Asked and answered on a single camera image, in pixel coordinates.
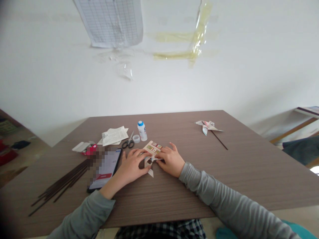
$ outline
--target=hand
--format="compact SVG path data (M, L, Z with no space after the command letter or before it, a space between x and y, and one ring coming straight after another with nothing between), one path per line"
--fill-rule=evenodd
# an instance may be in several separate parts
M139 164L145 157L152 156L145 149L132 149L127 158L123 151L122 164L111 179L100 189L101 194L111 199L122 187L147 174L151 166L139 169Z
M161 149L160 153L155 155L155 158L163 158L165 163L160 160L156 160L156 162L165 172L179 178L185 165L185 161L179 155L175 144L171 142L169 144L173 147L173 149L165 147Z

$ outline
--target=yellow tape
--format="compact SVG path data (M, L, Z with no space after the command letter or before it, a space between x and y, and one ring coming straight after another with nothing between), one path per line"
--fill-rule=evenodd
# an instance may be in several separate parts
M209 32L205 34L205 39L215 40L220 34L220 31ZM157 42L192 42L194 38L193 32L156 32L145 33L149 38Z
M208 19L210 16L210 12L212 10L213 5L210 3L209 0L202 0L201 5L199 7L198 11L198 18L197 18L197 24L196 29L192 37L193 47L191 50L188 51L182 51L182 52L156 52L153 54L155 60L169 60L169 59L189 59L190 64L193 65L195 63L195 59L201 54L200 46L202 44L205 44L204 36L206 34L206 27L208 23ZM170 39L170 41L183 39L187 41L188 39L188 33L186 34L178 34L175 35L169 35L167 38L160 38L161 41L167 41L167 39Z

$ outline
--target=person's left hand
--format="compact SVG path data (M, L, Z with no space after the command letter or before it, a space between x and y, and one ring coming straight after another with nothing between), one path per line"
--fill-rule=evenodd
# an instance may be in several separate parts
M152 156L145 149L132 149L128 156L123 151L122 164L111 179L100 189L101 194L111 199L122 187L147 174L151 166L139 169L139 164L145 157Z

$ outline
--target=finger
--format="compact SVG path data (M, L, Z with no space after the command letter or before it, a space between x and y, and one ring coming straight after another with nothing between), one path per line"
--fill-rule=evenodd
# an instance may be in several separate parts
M129 154L127 155L127 157L131 157L138 149L132 149Z
M138 149L135 151L135 153L133 154L133 156L137 157L140 155L140 153L145 153L147 152L145 149Z
M168 153L169 152L169 150L167 148L162 148L160 151L163 152L163 153Z
M137 160L138 160L138 162L141 162L143 159L145 159L145 158L148 157L148 156L151 157L152 154L151 154L151 153L144 153L144 154L138 156L138 157L137 157Z
M126 160L126 152L123 151L123 153L122 153L122 162L124 162L125 160Z
M155 158L163 158L163 159L165 159L165 158L166 158L166 155L167 155L167 154L160 152L160 153L158 153L157 155L155 155Z
M170 142L169 144L173 147L173 150L174 150L174 151L177 151L177 147L176 147L175 144L173 144L172 142Z
M167 165L165 163L163 163L160 160L156 160L156 162L159 164L159 166L165 171L167 172Z
M151 169L151 166L147 166L146 168L140 169L141 176L144 174L147 174L150 169Z

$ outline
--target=scissor handle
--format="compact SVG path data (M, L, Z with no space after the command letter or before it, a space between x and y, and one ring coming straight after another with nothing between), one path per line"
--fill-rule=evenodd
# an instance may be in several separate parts
M129 144L129 141L128 141L128 140L125 141L125 142L122 144L122 148L126 148L128 144Z
M129 148L133 148L134 146L134 141L133 140L130 140L130 142L128 140L126 140L123 144L122 144L122 148L126 148L126 147L129 147Z
M134 147L134 141L131 140L130 143L129 143L129 148L133 148Z

